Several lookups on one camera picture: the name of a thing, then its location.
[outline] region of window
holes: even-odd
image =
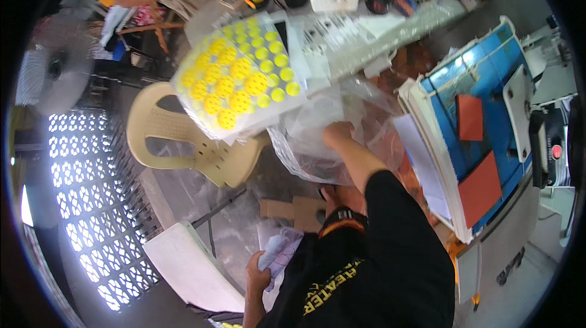
[[[103,110],[53,115],[49,156],[71,246],[97,293],[110,309],[120,310],[160,277],[142,247],[146,239],[136,221],[142,215],[139,186],[127,181],[129,164],[113,150],[111,127]]]

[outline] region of clear plastic bag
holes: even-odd
[[[337,120],[355,127],[353,138],[397,170],[404,148],[392,119],[402,115],[397,101],[358,76],[320,91],[300,108],[268,127],[275,153],[291,172],[317,183],[352,185],[340,156],[328,148],[324,128]]]

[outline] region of cardboard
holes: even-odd
[[[458,138],[482,141],[482,101],[470,95],[456,95],[458,106]]]
[[[261,217],[282,217],[293,221],[293,227],[306,232],[319,232],[322,225],[318,222],[315,214],[319,210],[326,209],[324,200],[311,199],[308,197],[293,197],[293,203],[260,200]]]
[[[491,151],[458,185],[466,227],[471,228],[502,196],[501,181]]]

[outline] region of plastic chair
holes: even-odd
[[[223,141],[216,145],[187,114],[169,112],[157,105],[168,95],[175,95],[171,85],[159,82],[141,90],[134,99],[126,130],[128,147],[134,157],[154,169],[201,171],[218,187],[227,184],[236,188],[245,182],[259,159],[260,151],[270,142],[267,132],[248,140],[245,145],[237,142],[228,146]],[[194,155],[155,156],[147,149],[147,137],[191,142],[195,145]]]

